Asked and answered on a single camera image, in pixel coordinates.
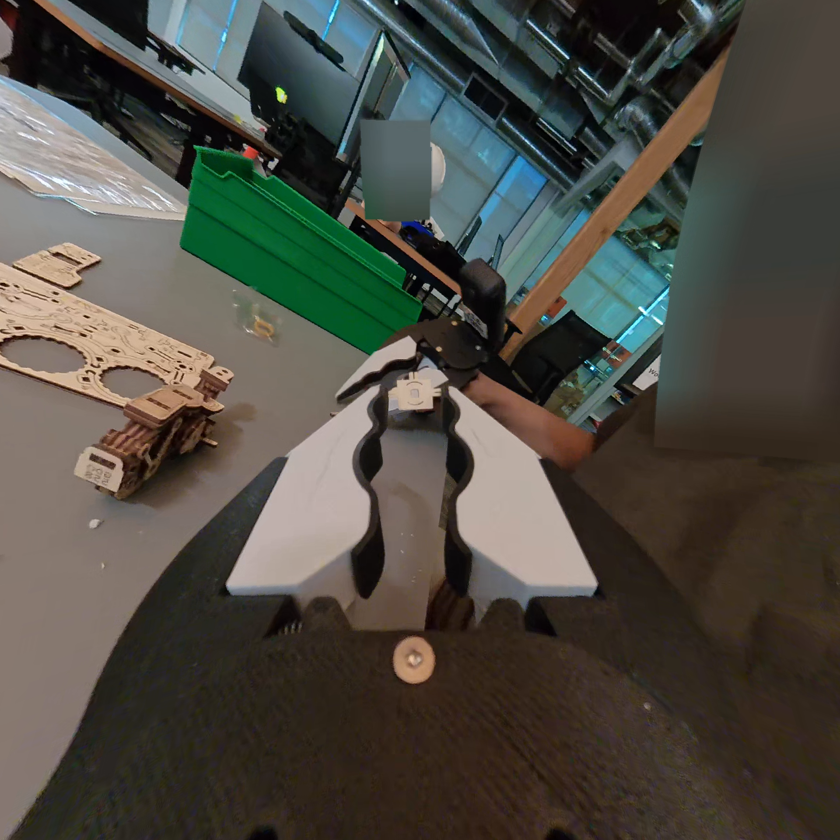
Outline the person's right forearm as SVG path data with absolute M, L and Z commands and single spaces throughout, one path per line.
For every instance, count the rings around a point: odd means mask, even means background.
M 574 471 L 598 449 L 595 434 L 551 414 L 482 373 L 467 384 L 463 393 L 539 457 L 560 469 Z

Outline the wood edged table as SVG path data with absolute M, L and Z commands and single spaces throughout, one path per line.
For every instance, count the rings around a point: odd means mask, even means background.
M 189 109 L 197 119 L 209 121 L 220 131 L 238 136 L 270 159 L 281 158 L 282 152 L 267 142 L 266 132 L 252 117 L 239 117 L 206 92 L 205 85 L 194 86 L 193 76 L 204 77 L 202 82 L 218 82 L 223 88 L 226 84 L 195 63 L 177 45 L 150 30 L 144 32 L 145 40 L 140 45 L 139 40 L 124 37 L 121 29 L 110 27 L 72 2 L 21 2 L 20 10 L 46 16 L 50 23 L 69 30 L 96 53 L 162 91 L 180 108 Z

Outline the silver ventilation pipes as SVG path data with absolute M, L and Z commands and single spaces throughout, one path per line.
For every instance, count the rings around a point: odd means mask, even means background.
M 447 92 L 567 189 L 648 141 L 717 60 L 738 1 L 355 2 Z

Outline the small wooden puzzle piece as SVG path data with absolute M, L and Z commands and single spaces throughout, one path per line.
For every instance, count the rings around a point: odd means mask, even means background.
M 438 370 L 422 369 L 406 374 L 388 392 L 389 413 L 431 413 L 446 383 L 446 376 Z

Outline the black office chair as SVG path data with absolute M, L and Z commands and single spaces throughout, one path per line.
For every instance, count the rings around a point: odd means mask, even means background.
M 544 405 L 564 378 L 611 341 L 574 311 L 525 342 L 510 362 L 533 402 Z

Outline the wooden motorcycle model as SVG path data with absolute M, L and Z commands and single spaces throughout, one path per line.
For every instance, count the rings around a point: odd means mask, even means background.
M 196 385 L 173 384 L 135 397 L 123 408 L 128 422 L 111 429 L 86 447 L 74 476 L 101 493 L 125 500 L 150 481 L 168 459 L 188 455 L 204 445 L 215 448 L 218 401 L 234 373 L 214 366 L 202 371 Z

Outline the small wooden puzzle sheet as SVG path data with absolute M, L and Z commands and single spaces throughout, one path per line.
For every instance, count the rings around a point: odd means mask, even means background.
M 82 282 L 81 273 L 101 262 L 99 255 L 71 243 L 54 245 L 16 260 L 13 268 L 49 284 L 71 289 Z

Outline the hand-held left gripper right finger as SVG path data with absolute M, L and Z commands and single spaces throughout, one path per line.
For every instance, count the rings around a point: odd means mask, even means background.
M 477 611 L 592 597 L 598 581 L 538 455 L 451 385 L 442 397 L 449 497 L 444 568 Z

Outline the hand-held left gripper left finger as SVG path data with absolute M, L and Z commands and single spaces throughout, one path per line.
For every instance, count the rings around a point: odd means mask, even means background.
M 379 501 L 389 397 L 375 385 L 290 451 L 227 578 L 230 595 L 371 597 L 385 565 Z

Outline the black monitor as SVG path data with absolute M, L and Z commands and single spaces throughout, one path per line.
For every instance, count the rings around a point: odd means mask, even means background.
M 388 120 L 411 79 L 410 70 L 384 30 L 359 58 L 334 47 L 289 10 L 262 3 L 238 80 L 248 89 L 251 111 L 263 123 L 288 118 L 312 130 L 347 165 L 361 157 L 361 124 Z

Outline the green plastic bin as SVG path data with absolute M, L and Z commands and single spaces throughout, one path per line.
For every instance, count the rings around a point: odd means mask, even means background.
M 244 156 L 195 153 L 184 251 L 368 354 L 417 323 L 393 259 Z

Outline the grey desk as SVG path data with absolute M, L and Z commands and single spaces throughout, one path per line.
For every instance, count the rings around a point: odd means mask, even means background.
M 235 372 L 216 449 L 180 456 L 128 501 L 72 475 L 120 410 L 2 371 L 2 838 L 57 767 L 130 615 L 168 563 L 260 469 L 333 410 L 362 361 L 283 308 L 280 345 L 239 328 L 228 276 L 180 247 L 182 223 L 92 215 L 2 176 L 2 262 L 71 242 L 99 253 L 76 294 Z M 103 524 L 88 528 L 93 518 Z

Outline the small clear plastic bag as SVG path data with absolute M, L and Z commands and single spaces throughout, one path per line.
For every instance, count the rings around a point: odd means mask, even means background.
M 274 301 L 250 287 L 237 287 L 233 289 L 232 302 L 240 329 L 262 343 L 279 345 L 283 318 L 281 308 Z

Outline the wooden puzzle sheet round holes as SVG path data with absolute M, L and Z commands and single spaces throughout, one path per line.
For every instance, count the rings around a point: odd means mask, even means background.
M 1 342 L 46 340 L 78 352 L 74 371 L 40 371 L 2 356 L 2 368 L 74 392 L 100 403 L 124 407 L 127 396 L 111 391 L 103 376 L 136 370 L 165 385 L 195 386 L 214 357 L 161 332 L 120 316 L 46 281 L 1 265 Z

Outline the wooden beam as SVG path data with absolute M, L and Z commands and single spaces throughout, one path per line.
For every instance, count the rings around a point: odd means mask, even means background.
M 550 306 L 563 295 L 572 280 L 653 189 L 690 141 L 707 127 L 731 46 L 727 44 L 715 64 L 698 81 L 512 313 L 511 321 L 520 332 L 514 333 L 500 351 L 502 359 L 510 361 L 515 357 Z

